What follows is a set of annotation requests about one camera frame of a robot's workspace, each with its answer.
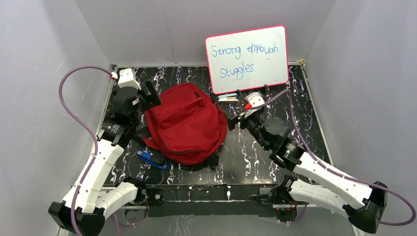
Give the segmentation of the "red student backpack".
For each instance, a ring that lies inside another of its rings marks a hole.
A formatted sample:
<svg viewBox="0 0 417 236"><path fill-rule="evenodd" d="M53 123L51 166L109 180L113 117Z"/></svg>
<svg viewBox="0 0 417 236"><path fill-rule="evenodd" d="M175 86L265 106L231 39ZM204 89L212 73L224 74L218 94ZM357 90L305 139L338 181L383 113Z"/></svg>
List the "red student backpack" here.
<svg viewBox="0 0 417 236"><path fill-rule="evenodd" d="M194 83L174 86L160 95L161 105L145 112L139 142L189 169L215 170L228 124L223 110Z"/></svg>

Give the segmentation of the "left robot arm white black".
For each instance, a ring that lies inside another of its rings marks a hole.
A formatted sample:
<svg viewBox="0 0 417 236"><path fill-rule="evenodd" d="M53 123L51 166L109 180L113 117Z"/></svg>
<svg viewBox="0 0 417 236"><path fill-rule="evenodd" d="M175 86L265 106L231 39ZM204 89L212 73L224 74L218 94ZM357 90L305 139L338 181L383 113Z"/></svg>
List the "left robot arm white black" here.
<svg viewBox="0 0 417 236"><path fill-rule="evenodd" d="M78 236L97 236L105 221L127 203L146 205L149 191L143 181L124 178L116 188L100 196L100 191L116 161L129 142L139 136L140 112L160 105L151 81L146 90L137 82L118 83L109 115L93 135L93 151L69 192L52 202L48 213L57 225Z"/></svg>

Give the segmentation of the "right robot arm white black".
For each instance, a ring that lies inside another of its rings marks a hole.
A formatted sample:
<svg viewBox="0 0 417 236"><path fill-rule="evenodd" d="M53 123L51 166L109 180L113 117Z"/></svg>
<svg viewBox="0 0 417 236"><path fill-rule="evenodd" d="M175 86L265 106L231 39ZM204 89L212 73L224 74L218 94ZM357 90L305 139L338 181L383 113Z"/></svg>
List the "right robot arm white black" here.
<svg viewBox="0 0 417 236"><path fill-rule="evenodd" d="M387 205L387 186L376 181L359 183L357 179L322 162L292 139L290 129L278 117L261 120L261 110L244 111L228 118L228 128L236 124L247 129L264 150L270 150L270 159L279 167L308 177L321 185L314 187L301 180L285 179L277 189L277 198L288 204L301 201L334 211L356 228L370 234L377 231Z"/></svg>

